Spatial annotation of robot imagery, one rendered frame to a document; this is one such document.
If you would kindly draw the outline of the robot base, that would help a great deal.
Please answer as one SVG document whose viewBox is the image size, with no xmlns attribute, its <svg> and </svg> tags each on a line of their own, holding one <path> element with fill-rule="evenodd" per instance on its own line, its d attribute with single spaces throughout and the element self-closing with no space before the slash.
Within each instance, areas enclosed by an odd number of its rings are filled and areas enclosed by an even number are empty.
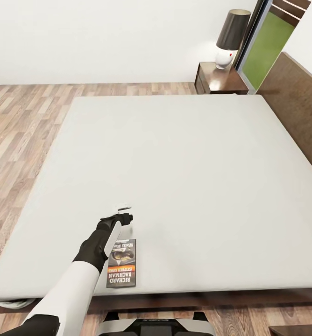
<svg viewBox="0 0 312 336">
<path fill-rule="evenodd" d="M 216 336 L 204 312 L 194 312 L 194 320 L 118 318 L 118 312 L 109 312 L 96 336 Z"/>
</svg>

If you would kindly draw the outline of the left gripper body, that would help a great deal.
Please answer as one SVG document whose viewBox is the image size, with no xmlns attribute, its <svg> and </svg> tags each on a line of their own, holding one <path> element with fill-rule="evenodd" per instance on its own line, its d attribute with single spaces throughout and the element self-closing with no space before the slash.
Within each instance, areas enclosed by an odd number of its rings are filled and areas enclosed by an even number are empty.
<svg viewBox="0 0 312 336">
<path fill-rule="evenodd" d="M 116 214 L 115 216 L 118 217 L 121 220 L 121 225 L 122 226 L 130 224 L 129 213 Z"/>
</svg>

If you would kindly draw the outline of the hardback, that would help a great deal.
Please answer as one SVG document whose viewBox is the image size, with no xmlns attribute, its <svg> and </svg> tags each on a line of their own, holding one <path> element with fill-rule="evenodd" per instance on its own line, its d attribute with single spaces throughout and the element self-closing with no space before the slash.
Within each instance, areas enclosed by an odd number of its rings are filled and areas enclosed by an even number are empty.
<svg viewBox="0 0 312 336">
<path fill-rule="evenodd" d="M 117 240 L 109 256 L 106 288 L 136 285 L 136 239 Z"/>
</svg>

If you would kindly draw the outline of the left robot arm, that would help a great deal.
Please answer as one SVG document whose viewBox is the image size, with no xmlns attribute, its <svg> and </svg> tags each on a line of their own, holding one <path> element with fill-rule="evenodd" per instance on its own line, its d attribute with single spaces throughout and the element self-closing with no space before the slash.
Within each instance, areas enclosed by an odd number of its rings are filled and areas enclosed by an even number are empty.
<svg viewBox="0 0 312 336">
<path fill-rule="evenodd" d="M 112 205 L 112 215 L 100 219 L 65 273 L 21 326 L 0 336 L 80 336 L 103 265 L 109 259 L 121 226 L 133 221 L 132 214 L 119 211 L 131 208 L 131 203 Z"/>
</svg>

